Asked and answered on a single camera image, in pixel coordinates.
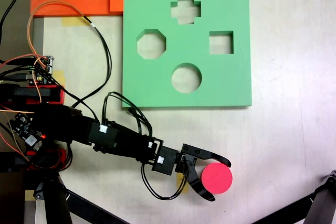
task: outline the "circuit board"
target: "circuit board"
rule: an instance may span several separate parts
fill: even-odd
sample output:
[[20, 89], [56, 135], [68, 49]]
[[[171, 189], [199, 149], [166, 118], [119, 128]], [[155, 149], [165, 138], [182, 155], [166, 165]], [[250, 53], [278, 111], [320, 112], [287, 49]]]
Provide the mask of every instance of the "circuit board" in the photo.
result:
[[27, 116], [18, 113], [15, 116], [15, 120], [11, 120], [10, 122], [15, 134], [21, 137], [27, 145], [36, 151], [40, 149], [42, 139], [44, 139], [45, 136], [41, 132], [32, 129], [30, 119]]

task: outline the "circular hole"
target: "circular hole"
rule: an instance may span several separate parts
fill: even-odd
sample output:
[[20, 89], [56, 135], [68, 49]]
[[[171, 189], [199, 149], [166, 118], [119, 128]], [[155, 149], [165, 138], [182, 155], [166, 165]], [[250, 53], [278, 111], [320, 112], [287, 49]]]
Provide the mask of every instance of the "circular hole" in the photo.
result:
[[201, 82], [200, 70], [190, 63], [177, 66], [172, 75], [172, 85], [180, 93], [194, 92], [201, 85]]

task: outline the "square hole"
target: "square hole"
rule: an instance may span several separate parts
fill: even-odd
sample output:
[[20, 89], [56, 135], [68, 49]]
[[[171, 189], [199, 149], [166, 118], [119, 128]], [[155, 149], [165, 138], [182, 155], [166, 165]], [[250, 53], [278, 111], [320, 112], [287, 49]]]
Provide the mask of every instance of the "square hole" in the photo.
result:
[[209, 49], [211, 55], [233, 54], [233, 31], [211, 31]]

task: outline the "cross-shaped hole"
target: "cross-shaped hole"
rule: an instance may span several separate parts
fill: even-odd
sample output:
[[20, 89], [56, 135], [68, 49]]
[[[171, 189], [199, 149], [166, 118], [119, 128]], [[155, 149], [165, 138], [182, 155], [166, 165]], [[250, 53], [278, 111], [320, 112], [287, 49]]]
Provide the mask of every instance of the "cross-shaped hole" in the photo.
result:
[[172, 18], [177, 18], [180, 25], [193, 24], [201, 16], [201, 1], [177, 0], [171, 2]]

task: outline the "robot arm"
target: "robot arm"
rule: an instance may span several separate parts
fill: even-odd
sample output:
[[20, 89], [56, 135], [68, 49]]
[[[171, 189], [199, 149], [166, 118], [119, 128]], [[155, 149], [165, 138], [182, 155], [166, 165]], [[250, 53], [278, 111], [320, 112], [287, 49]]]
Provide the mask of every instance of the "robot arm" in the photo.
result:
[[98, 120], [83, 116], [81, 111], [64, 105], [45, 103], [35, 108], [35, 113], [29, 117], [17, 114], [11, 122], [16, 134], [33, 148], [44, 141], [58, 140], [69, 144], [76, 141], [93, 146], [96, 152], [135, 158], [142, 164], [151, 164], [153, 171], [166, 175], [172, 174], [175, 165], [176, 172], [185, 173], [187, 164], [188, 183], [209, 201], [215, 198], [204, 188], [197, 175], [197, 159], [214, 159], [231, 167], [230, 161], [218, 154], [187, 144], [177, 151], [163, 146], [162, 140], [141, 135], [116, 122], [107, 121], [106, 125], [101, 125]]

